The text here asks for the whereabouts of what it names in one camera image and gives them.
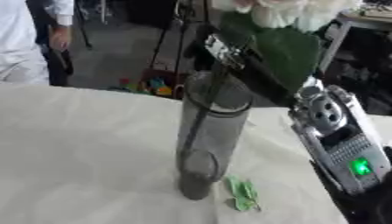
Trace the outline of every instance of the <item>white tablecloth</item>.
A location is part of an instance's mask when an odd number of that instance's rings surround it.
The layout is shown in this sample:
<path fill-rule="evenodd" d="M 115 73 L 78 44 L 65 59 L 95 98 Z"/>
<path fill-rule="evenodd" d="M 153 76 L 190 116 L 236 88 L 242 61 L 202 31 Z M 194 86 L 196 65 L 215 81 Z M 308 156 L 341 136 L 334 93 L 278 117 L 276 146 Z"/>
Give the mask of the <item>white tablecloth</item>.
<path fill-rule="evenodd" d="M 286 112 L 251 112 L 228 172 L 255 183 L 263 212 L 239 213 L 221 184 L 201 201 L 177 191 L 180 102 L 0 84 L 0 223 L 345 223 Z M 375 121 L 387 135 L 392 120 Z"/>

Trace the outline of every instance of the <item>green foliage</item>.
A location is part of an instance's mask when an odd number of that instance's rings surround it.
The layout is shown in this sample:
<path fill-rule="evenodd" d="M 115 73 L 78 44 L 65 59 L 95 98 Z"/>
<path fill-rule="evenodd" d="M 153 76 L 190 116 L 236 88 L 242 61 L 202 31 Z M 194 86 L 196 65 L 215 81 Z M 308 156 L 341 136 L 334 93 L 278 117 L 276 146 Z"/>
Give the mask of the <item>green foliage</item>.
<path fill-rule="evenodd" d="M 257 203 L 257 191 L 249 180 L 242 182 L 234 176 L 229 176 L 227 177 L 227 186 L 234 197 L 235 209 L 240 212 L 248 211 L 251 208 L 262 210 Z"/>
<path fill-rule="evenodd" d="M 271 76 L 290 93 L 302 86 L 319 63 L 319 38 L 310 33 L 292 27 L 261 28 L 249 14 L 234 12 L 222 16 L 220 30 L 236 46 L 248 43 L 264 59 Z"/>

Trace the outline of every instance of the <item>white flower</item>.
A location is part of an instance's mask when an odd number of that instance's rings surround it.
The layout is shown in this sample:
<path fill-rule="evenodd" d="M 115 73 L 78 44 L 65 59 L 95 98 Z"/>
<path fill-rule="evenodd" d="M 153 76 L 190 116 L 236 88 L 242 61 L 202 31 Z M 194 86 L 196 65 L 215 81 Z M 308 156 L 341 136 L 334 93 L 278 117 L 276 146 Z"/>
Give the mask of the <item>white flower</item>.
<path fill-rule="evenodd" d="M 302 32 L 314 32 L 344 10 L 358 7 L 361 0 L 213 0 L 213 7 L 225 11 L 251 11 L 261 27 L 295 25 Z"/>

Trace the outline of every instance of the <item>robotic hand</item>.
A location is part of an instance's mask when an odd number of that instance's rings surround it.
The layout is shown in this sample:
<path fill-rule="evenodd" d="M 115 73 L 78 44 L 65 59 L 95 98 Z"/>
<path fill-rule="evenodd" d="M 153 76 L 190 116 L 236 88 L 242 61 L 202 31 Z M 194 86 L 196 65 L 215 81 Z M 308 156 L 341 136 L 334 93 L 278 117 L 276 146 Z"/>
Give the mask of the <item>robotic hand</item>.
<path fill-rule="evenodd" d="M 289 113 L 316 173 L 350 223 L 391 223 L 391 149 L 354 94 L 316 83 L 298 91 Z"/>
<path fill-rule="evenodd" d="M 260 75 L 261 59 L 246 48 L 230 46 L 213 31 L 204 34 L 205 50 L 250 89 L 279 105 L 290 105 L 293 129 L 348 222 L 392 223 L 392 150 L 382 145 L 355 95 L 337 86 L 324 87 L 311 77 L 293 97 L 288 96 L 278 84 L 271 85 L 272 77 Z"/>

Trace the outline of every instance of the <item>green led light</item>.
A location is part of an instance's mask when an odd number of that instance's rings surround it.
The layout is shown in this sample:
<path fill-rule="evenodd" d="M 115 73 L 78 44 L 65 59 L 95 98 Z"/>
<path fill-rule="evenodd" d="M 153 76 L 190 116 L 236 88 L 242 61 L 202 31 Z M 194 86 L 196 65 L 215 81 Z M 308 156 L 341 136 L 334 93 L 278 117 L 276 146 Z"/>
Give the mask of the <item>green led light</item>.
<path fill-rule="evenodd" d="M 351 162 L 351 169 L 356 175 L 368 175 L 372 172 L 369 167 L 369 162 L 364 157 L 359 157 Z"/>

